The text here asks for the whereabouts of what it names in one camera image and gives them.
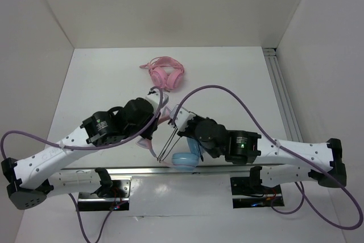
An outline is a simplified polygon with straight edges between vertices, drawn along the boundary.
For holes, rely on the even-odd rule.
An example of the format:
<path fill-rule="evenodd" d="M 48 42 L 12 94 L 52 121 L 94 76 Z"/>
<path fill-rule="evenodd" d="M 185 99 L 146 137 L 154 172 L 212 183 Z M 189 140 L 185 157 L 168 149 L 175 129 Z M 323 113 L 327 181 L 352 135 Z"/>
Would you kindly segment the pink blue cat-ear headphones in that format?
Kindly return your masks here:
<path fill-rule="evenodd" d="M 167 141 L 165 147 L 163 150 L 157 155 L 153 149 L 152 146 L 152 140 L 146 139 L 146 138 L 140 138 L 136 144 L 143 148 L 147 149 L 151 155 L 161 164 L 170 167 L 175 168 L 178 170 L 186 170 L 186 171 L 192 171 L 194 170 L 200 162 L 204 161 L 203 154 L 205 152 L 204 148 L 194 139 L 187 138 L 187 144 L 189 147 L 189 152 L 180 152 L 180 153 L 174 153 L 171 158 L 171 162 L 168 163 L 165 161 L 166 157 L 169 155 L 169 153 L 173 150 L 174 146 L 178 143 L 181 137 L 174 143 L 174 145 L 171 147 L 169 152 L 166 154 L 165 150 L 171 143 L 171 141 L 174 138 L 174 135 L 177 133 L 177 129 L 175 129 L 170 136 L 169 140 Z"/>

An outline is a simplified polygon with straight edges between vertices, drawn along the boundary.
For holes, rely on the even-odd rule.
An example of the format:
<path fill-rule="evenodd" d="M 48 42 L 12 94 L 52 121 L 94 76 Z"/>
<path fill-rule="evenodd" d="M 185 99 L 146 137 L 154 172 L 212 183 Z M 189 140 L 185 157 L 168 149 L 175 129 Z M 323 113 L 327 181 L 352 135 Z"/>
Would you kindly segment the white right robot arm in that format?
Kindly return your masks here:
<path fill-rule="evenodd" d="M 196 141 L 212 158 L 250 165 L 249 189 L 255 193 L 278 184 L 315 181 L 326 188 L 346 186 L 342 143 L 331 138 L 324 143 L 302 143 L 269 139 L 261 134 L 228 130 L 211 118 L 179 111 L 175 119 L 178 135 Z"/>

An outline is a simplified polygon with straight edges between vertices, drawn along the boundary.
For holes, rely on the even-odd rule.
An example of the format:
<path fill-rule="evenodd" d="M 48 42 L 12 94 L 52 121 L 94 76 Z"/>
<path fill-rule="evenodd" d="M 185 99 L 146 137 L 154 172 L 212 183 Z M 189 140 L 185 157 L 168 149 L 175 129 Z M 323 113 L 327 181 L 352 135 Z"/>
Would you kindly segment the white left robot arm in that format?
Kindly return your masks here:
<path fill-rule="evenodd" d="M 26 159 L 4 159 L 1 167 L 9 182 L 6 189 L 10 201 L 17 209 L 26 210 L 55 195 L 88 192 L 107 196 L 113 181 L 105 168 L 74 172 L 64 172 L 63 168 L 139 135 L 149 137 L 156 126 L 160 104 L 160 98 L 147 96 L 130 100 L 124 107 L 95 112 L 43 151 Z"/>

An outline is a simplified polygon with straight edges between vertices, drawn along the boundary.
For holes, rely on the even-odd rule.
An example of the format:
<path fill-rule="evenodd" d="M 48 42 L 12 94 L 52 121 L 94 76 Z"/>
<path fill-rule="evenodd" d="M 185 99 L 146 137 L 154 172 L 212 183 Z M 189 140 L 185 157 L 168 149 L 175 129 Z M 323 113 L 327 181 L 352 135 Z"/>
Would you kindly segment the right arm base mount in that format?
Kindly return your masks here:
<path fill-rule="evenodd" d="M 248 177 L 231 177 L 233 208 L 283 207 L 284 200 L 280 186 L 274 188 L 249 185 Z"/>

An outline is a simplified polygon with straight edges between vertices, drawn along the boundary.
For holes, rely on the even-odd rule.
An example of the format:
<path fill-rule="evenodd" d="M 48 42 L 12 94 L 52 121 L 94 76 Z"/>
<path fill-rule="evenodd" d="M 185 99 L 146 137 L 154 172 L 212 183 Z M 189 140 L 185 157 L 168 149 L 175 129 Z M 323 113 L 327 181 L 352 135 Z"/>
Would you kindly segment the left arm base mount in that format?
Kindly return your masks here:
<path fill-rule="evenodd" d="M 80 192 L 77 206 L 80 212 L 128 211 L 130 206 L 131 177 L 119 176 L 112 179 L 108 193 L 99 197 L 96 193 Z"/>

